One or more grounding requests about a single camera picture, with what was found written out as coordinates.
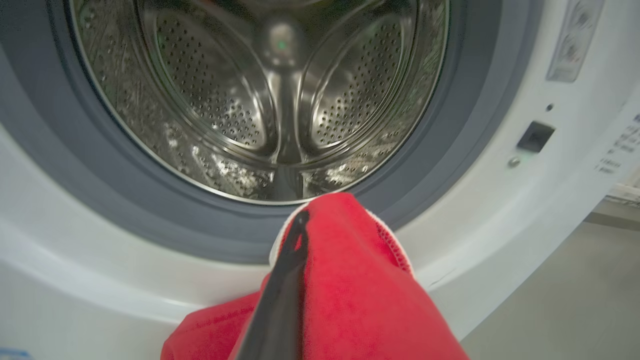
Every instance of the label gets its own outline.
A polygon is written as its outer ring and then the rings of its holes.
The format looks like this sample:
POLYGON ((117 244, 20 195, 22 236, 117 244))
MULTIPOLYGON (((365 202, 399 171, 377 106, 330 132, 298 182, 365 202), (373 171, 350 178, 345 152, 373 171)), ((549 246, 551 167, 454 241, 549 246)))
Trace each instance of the label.
POLYGON ((33 358, 24 350, 0 347, 0 360, 33 360, 33 358))
POLYGON ((640 146, 640 114, 625 128, 619 137, 609 146, 594 170, 606 175, 615 175, 622 167, 625 158, 637 151, 640 146))
POLYGON ((573 83, 596 29, 603 0, 570 0, 547 80, 573 83))

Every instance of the floor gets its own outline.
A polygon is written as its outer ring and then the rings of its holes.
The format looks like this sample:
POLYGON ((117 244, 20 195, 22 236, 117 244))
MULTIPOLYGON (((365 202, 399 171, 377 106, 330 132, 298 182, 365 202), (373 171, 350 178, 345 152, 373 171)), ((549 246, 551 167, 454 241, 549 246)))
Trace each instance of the floor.
POLYGON ((640 209, 603 203, 462 341, 472 360, 640 359, 640 209))

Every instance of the washing machine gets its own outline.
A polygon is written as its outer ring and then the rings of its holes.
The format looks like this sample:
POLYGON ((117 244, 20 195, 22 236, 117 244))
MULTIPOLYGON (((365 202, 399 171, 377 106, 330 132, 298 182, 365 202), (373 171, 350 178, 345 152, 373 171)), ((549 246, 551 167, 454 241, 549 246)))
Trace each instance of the washing machine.
POLYGON ((462 339, 639 161, 633 0, 0 4, 0 357, 154 359, 347 191, 462 339))

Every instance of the red fabric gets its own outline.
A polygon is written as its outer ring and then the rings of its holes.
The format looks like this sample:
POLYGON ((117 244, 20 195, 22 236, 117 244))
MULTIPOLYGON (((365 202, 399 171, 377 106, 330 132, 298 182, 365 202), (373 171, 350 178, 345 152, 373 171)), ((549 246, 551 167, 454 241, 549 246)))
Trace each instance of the red fabric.
MULTIPOLYGON (((393 237, 352 195, 325 195, 306 210, 305 359, 468 359, 393 237)), ((233 359, 258 299, 188 315, 161 359, 233 359)))

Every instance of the white washing machine body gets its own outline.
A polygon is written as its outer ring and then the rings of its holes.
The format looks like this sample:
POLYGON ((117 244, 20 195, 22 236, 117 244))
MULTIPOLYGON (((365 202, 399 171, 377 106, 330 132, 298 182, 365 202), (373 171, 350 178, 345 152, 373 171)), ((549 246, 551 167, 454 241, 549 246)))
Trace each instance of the white washing machine body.
MULTIPOLYGON (((445 195, 397 231, 458 338, 638 163, 640 3, 605 2, 577 79, 549 81, 575 3, 544 3, 531 59, 497 132, 445 195), (533 120, 556 128, 539 154, 516 147, 533 120)), ((8 132, 0 138, 0 347, 34 359, 158 358, 186 314, 255 291, 269 271, 182 254, 125 231, 53 181, 8 132)))

